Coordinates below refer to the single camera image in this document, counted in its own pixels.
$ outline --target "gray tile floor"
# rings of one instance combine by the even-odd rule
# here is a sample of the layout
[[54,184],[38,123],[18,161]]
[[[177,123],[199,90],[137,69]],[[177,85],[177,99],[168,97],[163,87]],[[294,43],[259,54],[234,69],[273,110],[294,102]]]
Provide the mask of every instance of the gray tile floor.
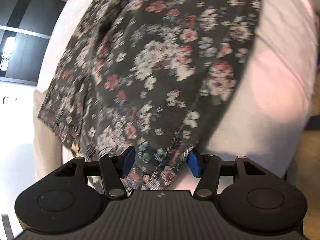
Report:
[[[35,182],[34,89],[32,86],[0,82],[0,213],[9,215],[15,237],[22,231],[14,213],[15,199]],[[3,105],[4,96],[8,98]],[[0,239],[6,239],[2,222]]]

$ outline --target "white sheet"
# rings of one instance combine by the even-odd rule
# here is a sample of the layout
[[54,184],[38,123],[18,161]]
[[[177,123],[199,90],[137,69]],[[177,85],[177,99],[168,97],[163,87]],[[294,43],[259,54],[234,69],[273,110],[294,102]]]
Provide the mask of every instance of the white sheet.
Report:
[[[53,30],[38,89],[48,88],[91,0],[68,0]],[[315,16],[309,0],[263,0],[255,49],[207,150],[224,160],[247,155],[282,176],[308,117],[316,71]],[[185,168],[172,188],[194,189]]]

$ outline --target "tan fabric piece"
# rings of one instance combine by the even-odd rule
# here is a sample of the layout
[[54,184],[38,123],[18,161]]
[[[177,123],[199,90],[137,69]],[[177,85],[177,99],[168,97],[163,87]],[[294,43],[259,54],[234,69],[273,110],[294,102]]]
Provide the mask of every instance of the tan fabric piece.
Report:
[[33,93],[33,126],[36,181],[61,166],[61,143],[37,116],[47,91]]

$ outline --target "ribbed gray surface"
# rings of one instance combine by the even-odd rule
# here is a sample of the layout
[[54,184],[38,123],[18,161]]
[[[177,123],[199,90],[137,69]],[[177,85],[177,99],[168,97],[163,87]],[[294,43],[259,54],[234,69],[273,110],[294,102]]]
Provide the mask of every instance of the ribbed gray surface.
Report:
[[303,240],[297,232],[254,236],[229,225],[211,202],[198,201],[188,191],[134,191],[109,203],[92,224],[76,232],[46,236],[23,232],[18,240]]

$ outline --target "floral garment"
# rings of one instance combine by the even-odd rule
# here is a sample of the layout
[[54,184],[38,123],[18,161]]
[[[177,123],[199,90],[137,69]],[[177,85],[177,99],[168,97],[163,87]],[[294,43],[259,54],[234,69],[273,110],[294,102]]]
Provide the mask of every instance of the floral garment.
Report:
[[38,117],[87,161],[133,145],[136,161],[124,184],[165,189],[223,116],[252,49],[260,4],[93,0]]

